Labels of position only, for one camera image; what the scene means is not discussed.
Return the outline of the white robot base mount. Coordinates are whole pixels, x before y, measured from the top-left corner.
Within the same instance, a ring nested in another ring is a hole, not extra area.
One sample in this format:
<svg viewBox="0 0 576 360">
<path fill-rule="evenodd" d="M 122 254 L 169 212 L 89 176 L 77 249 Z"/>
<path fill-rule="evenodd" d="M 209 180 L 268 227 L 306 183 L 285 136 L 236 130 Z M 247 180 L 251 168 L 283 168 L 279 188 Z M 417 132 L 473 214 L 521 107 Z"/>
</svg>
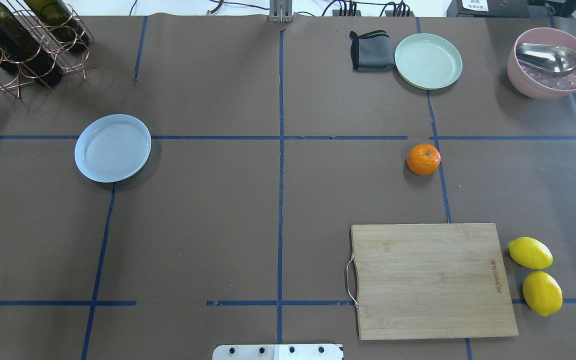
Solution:
<svg viewBox="0 0 576 360">
<path fill-rule="evenodd" d="M 342 344 L 222 344 L 213 353 L 213 360 L 343 360 Z"/>
</svg>

